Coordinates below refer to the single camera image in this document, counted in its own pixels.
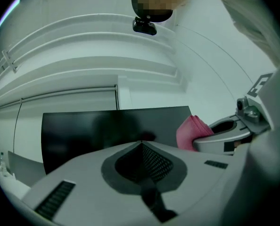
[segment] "black panel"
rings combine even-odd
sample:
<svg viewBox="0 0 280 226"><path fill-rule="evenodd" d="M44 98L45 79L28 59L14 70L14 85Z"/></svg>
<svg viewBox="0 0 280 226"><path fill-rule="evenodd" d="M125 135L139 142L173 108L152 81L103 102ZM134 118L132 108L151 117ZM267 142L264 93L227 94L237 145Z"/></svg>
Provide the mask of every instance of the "black panel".
<svg viewBox="0 0 280 226"><path fill-rule="evenodd" d="M224 152L234 152L234 141L229 141L224 143Z"/></svg>
<svg viewBox="0 0 280 226"><path fill-rule="evenodd" d="M41 127L45 171L48 174L76 156L129 142L177 147L176 131L190 115L188 106L45 113Z"/></svg>
<svg viewBox="0 0 280 226"><path fill-rule="evenodd" d="M246 137L246 138L244 138L244 139L241 139L241 144L244 144L244 143L251 143L251 141L252 141L252 139L253 139L253 134L251 134L250 136L248 136L248 137Z"/></svg>
<svg viewBox="0 0 280 226"><path fill-rule="evenodd" d="M204 164L209 165L209 166L213 166L213 167L216 167L216 168L221 168L221 169L226 169L228 167L228 164L218 162L218 161L209 161L208 160Z"/></svg>
<svg viewBox="0 0 280 226"><path fill-rule="evenodd" d="M61 182L36 208L35 212L48 220L52 220L74 187L74 183Z"/></svg>

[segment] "white curved wall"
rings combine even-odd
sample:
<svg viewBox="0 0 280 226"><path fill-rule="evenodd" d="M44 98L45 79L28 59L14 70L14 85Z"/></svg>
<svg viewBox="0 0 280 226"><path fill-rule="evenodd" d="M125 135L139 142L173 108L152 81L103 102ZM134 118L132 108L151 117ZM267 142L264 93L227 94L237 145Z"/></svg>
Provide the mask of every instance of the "white curved wall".
<svg viewBox="0 0 280 226"><path fill-rule="evenodd" d="M275 70L236 30L221 0L188 0L176 23L173 60L186 78L189 107L207 124L235 113L236 100L261 74Z"/></svg>
<svg viewBox="0 0 280 226"><path fill-rule="evenodd" d="M77 0L75 7L67 0L41 0L36 26L30 20L26 32L43 28L15 48L17 39L26 36L14 33L21 29L18 18L24 18L27 10L13 13L0 31L0 48L12 48L9 55L18 71L13 73L8 67L0 76L0 105L56 90L118 84L121 109L189 105L193 114L211 124L233 114L236 99L261 73L274 70L267 56L234 28L220 0L189 0L177 11L175 34L163 30L161 37L134 33L123 20L89 23L87 16L44 27L86 11L132 15L130 0L108 0L113 5L108 8L104 1L98 6L99 2ZM39 121L41 114L33 115ZM23 133L16 139L18 145ZM30 148L28 155L24 147L20 150L22 156L36 159Z"/></svg>

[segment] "camera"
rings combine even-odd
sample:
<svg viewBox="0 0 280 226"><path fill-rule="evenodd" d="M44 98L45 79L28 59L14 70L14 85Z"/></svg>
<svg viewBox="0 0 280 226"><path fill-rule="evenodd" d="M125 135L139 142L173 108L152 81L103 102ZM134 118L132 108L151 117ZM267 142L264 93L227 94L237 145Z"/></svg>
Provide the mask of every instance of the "camera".
<svg viewBox="0 0 280 226"><path fill-rule="evenodd" d="M135 20L132 23L132 29L135 32L145 33L149 35L157 34L156 26L153 23L138 17L135 17Z"/></svg>

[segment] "white door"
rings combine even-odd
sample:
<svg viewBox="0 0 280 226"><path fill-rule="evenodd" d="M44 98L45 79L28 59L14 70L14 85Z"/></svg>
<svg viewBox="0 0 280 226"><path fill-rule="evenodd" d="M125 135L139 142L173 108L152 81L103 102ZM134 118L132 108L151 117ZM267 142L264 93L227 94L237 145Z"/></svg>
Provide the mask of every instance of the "white door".
<svg viewBox="0 0 280 226"><path fill-rule="evenodd" d="M43 162L41 122L44 113L116 110L115 91L76 93L32 100L0 110L0 148L8 165L8 151Z"/></svg>

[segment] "black label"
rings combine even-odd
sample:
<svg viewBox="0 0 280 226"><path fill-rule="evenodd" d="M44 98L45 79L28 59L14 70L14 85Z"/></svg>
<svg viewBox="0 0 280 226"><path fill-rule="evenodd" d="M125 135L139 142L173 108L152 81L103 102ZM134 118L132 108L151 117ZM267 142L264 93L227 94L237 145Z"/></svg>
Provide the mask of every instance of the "black label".
<svg viewBox="0 0 280 226"><path fill-rule="evenodd" d="M259 77L257 82L254 84L254 86L250 89L250 91L247 94L252 97L257 97L257 94L260 91L260 89L271 78L272 75L273 75L273 73L269 73L269 74L264 74L261 77Z"/></svg>

